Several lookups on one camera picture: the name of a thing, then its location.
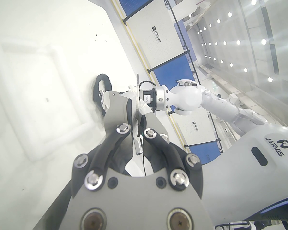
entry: white panel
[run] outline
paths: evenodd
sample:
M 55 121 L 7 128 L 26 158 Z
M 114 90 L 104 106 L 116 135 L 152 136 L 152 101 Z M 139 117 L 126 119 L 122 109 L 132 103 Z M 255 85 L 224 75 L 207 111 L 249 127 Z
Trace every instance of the white panel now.
M 154 0 L 128 21 L 150 68 L 184 52 L 163 0 Z
M 196 145 L 216 139 L 208 114 L 209 112 L 202 107 L 188 116 L 175 114 L 175 122 L 179 126 L 187 145 Z

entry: black strap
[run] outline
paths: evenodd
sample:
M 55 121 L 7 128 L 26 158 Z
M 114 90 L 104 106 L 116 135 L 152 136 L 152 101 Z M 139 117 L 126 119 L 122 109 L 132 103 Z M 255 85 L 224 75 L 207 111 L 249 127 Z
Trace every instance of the black strap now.
M 105 86 L 105 91 L 111 91 L 112 90 L 112 85 L 109 77 L 106 74 L 100 74 L 97 76 L 95 80 L 95 84 L 92 87 L 92 97 L 93 101 L 101 108 L 101 113 L 103 116 L 105 116 L 106 112 L 102 108 L 101 104 L 101 95 L 99 95 L 99 82 L 103 81 L 103 84 Z

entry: screw head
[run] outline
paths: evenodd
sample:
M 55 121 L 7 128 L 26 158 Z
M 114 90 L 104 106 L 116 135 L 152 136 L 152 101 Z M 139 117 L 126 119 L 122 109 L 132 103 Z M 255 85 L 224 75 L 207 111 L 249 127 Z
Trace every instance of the screw head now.
M 92 184 L 92 185 L 96 185 L 98 183 L 98 181 L 99 181 L 99 175 L 97 175 L 95 173 L 93 173 L 87 177 L 87 182 Z
M 196 163 L 198 163 L 198 159 L 194 155 L 192 155 L 190 157 L 190 162 L 192 162 L 193 164 L 196 164 Z
M 153 130 L 148 130 L 147 132 L 146 132 L 146 134 L 149 136 L 149 137 L 153 137 L 154 136 L 154 131 Z
M 74 161 L 74 166 L 76 168 L 83 168 L 88 162 L 88 156 L 86 154 L 81 154 L 77 156 Z
M 120 131 L 125 132 L 128 129 L 128 126 L 125 124 L 120 125 Z
M 129 131 L 129 126 L 126 123 L 122 123 L 118 128 L 116 128 L 116 131 L 119 134 L 126 134 Z
M 184 176 L 184 174 L 176 174 L 174 178 L 175 178 L 176 183 L 179 185 L 183 185 L 186 180 L 186 177 Z

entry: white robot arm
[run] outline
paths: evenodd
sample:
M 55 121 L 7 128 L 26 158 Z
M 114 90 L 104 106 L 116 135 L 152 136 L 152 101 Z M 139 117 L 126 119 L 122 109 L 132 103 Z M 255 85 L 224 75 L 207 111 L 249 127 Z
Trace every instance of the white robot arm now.
M 199 107 L 228 122 L 233 130 L 243 136 L 258 125 L 267 124 L 260 114 L 239 108 L 229 100 L 221 99 L 210 90 L 189 79 L 177 81 L 177 86 L 169 90 L 165 85 L 155 87 L 156 110 L 166 110 L 169 106 L 176 107 L 175 113 L 189 115 Z

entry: metal ring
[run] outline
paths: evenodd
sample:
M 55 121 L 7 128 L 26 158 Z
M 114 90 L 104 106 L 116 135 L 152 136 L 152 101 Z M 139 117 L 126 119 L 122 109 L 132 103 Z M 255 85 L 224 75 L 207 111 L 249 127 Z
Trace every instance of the metal ring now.
M 121 131 L 121 129 L 120 129 L 121 126 L 126 126 L 127 129 L 124 130 L 124 131 Z M 129 132 L 129 130 L 130 130 L 129 125 L 126 124 L 126 123 L 122 123 L 122 124 L 120 125 L 120 127 L 116 128 L 116 131 L 117 131 L 119 134 L 126 134 L 126 133 Z
M 167 216 L 166 224 L 167 224 L 167 228 L 168 228 L 169 230 L 172 230 L 171 224 L 170 224 L 170 220 L 171 220 L 171 217 L 172 217 L 175 213 L 181 213 L 181 214 L 183 214 L 183 215 L 187 218 L 187 220 L 189 221 L 188 230 L 193 229 L 192 220 L 191 220 L 190 215 L 189 215 L 184 209 L 174 208 L 173 210 L 171 210 L 171 211 L 169 212 L 169 214 L 168 214 L 168 216 Z
M 171 172 L 171 174 L 170 174 L 170 181 L 171 181 L 172 185 L 173 185 L 173 186 L 176 186 L 176 185 L 177 185 L 176 179 L 175 179 L 176 174 L 182 174 L 182 175 L 184 175 L 185 180 L 184 180 L 184 182 L 183 182 L 183 185 L 184 185 L 185 187 L 188 187 L 188 186 L 189 186 L 189 177 L 188 177 L 188 175 L 186 174 L 186 172 L 184 172 L 184 171 L 181 170 L 181 169 L 174 169 L 174 170 Z
M 100 185 L 102 184 L 102 181 L 103 181 L 103 175 L 101 175 L 101 176 L 99 176 L 97 184 L 93 185 L 93 184 L 89 183 L 87 179 L 92 174 L 94 174 L 94 170 L 91 170 L 90 172 L 88 172 L 87 175 L 85 176 L 85 179 L 84 179 L 84 185 L 88 190 L 95 190 L 95 189 L 99 188 Z
M 197 155 L 187 154 L 187 156 L 186 156 L 187 164 L 189 164 L 191 167 L 194 167 L 194 165 L 197 164 L 197 163 L 192 162 L 191 157 L 196 157 L 197 163 L 201 162 L 200 158 Z
M 92 208 L 90 210 L 88 210 L 86 212 L 86 214 L 84 214 L 84 216 L 82 217 L 82 221 L 81 221 L 81 230 L 84 230 L 84 222 L 85 222 L 85 219 L 87 218 L 87 216 L 89 216 L 90 214 L 92 213 L 96 213 L 96 214 L 99 214 L 102 219 L 103 219 L 103 224 L 102 224 L 102 227 L 101 227 L 101 230 L 105 230 L 106 229 L 106 226 L 107 226 L 107 216 L 106 214 L 104 213 L 103 210 L 99 209 L 99 208 Z
M 167 142 L 168 136 L 166 134 L 162 133 L 160 136 Z
M 86 154 L 80 154 L 74 160 L 74 166 L 76 168 L 83 168 L 88 162 L 88 156 Z
M 145 136 L 147 139 L 154 139 L 154 138 L 156 138 L 156 136 L 157 136 L 157 133 L 156 133 L 156 132 L 154 132 L 151 137 L 147 134 L 147 132 L 150 131 L 150 130 L 152 130 L 152 131 L 154 132 L 153 129 L 146 128 L 146 129 L 144 130 L 144 136 Z

